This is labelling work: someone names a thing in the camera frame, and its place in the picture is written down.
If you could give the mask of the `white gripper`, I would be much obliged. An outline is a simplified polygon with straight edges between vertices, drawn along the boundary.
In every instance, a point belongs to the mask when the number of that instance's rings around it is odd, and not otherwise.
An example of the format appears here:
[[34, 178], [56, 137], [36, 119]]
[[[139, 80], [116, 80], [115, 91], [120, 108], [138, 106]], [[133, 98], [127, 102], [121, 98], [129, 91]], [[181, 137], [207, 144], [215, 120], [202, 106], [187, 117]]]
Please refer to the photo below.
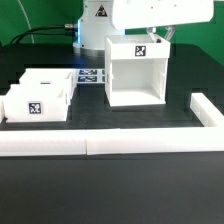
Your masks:
[[179, 24], [208, 22], [214, 13], [213, 0], [113, 0], [112, 24], [116, 29], [147, 28], [156, 42], [155, 28], [166, 27], [170, 41]]

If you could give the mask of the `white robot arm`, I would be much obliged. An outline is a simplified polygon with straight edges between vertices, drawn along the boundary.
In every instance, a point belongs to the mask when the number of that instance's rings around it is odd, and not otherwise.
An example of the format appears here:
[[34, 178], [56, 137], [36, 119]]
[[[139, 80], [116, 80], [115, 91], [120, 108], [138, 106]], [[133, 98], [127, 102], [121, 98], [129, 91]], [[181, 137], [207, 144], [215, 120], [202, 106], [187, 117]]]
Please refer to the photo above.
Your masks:
[[126, 29], [145, 28], [153, 37], [157, 27], [165, 27], [170, 41], [177, 25], [209, 22], [213, 14], [213, 0], [83, 0], [74, 52], [103, 57], [104, 38]]

